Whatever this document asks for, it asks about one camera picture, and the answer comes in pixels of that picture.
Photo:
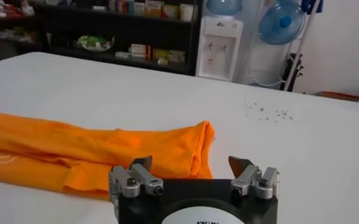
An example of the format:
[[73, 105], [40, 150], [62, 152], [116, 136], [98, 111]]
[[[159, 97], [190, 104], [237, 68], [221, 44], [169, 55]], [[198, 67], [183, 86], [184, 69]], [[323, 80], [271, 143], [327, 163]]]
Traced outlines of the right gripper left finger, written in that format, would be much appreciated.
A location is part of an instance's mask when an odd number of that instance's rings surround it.
[[109, 172], [109, 196], [123, 195], [138, 197], [142, 192], [151, 196], [163, 193], [163, 180], [153, 176], [150, 171], [152, 156], [135, 159], [128, 169], [114, 166]]

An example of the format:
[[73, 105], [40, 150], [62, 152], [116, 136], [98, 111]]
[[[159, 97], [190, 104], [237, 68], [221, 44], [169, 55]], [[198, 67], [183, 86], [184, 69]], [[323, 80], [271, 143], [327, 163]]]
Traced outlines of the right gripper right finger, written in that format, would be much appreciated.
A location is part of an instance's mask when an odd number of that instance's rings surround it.
[[279, 198], [280, 172], [274, 167], [267, 167], [264, 172], [249, 159], [229, 156], [229, 165], [234, 179], [231, 180], [232, 196], [235, 199], [247, 196], [253, 189], [257, 198], [270, 200]]

